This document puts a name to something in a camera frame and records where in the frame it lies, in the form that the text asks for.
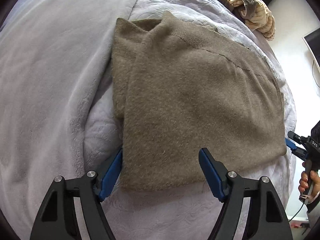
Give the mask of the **right hand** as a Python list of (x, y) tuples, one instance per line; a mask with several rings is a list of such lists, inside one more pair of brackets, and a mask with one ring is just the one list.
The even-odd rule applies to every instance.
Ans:
[(305, 205), (308, 205), (314, 202), (319, 196), (319, 175), (318, 172), (312, 168), (312, 162), (310, 160), (306, 160), (303, 163), (303, 167), (305, 171), (302, 172), (299, 181), (299, 199)]

